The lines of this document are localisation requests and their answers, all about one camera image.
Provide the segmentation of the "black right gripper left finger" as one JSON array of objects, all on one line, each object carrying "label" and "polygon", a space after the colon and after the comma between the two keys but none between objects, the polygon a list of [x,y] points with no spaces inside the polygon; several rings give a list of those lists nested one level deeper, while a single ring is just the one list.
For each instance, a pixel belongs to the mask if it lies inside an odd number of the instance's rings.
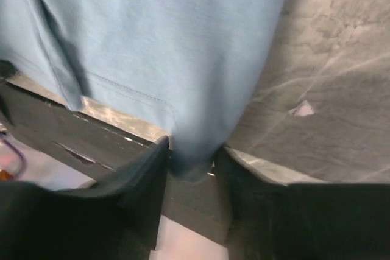
[{"label": "black right gripper left finger", "polygon": [[1,183],[2,259],[148,259],[157,244],[169,139],[89,188]]}]

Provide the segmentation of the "black base crossbar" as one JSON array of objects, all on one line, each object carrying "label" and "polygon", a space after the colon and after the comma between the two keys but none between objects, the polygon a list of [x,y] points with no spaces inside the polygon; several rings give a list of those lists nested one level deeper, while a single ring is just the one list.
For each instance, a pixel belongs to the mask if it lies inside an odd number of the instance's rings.
[{"label": "black base crossbar", "polygon": [[[95,180],[154,145],[8,82],[1,84],[1,123],[18,141]],[[224,209],[213,174],[198,183],[168,175],[162,210],[165,217],[222,245],[229,230]]]}]

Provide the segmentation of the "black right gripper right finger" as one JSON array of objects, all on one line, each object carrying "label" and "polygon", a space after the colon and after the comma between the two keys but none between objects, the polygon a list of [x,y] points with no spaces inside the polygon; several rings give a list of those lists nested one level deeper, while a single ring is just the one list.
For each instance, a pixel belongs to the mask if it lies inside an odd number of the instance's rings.
[{"label": "black right gripper right finger", "polygon": [[216,178],[227,201],[230,259],[388,259],[389,185],[280,184],[221,148]]}]

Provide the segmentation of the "grey-blue t-shirt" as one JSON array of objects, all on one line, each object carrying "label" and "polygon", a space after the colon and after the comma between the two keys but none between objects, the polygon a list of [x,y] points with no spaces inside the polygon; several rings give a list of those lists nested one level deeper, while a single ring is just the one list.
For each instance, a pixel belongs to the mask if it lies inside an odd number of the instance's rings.
[{"label": "grey-blue t-shirt", "polygon": [[1,59],[72,111],[88,97],[171,135],[194,181],[237,126],[284,0],[1,0]]}]

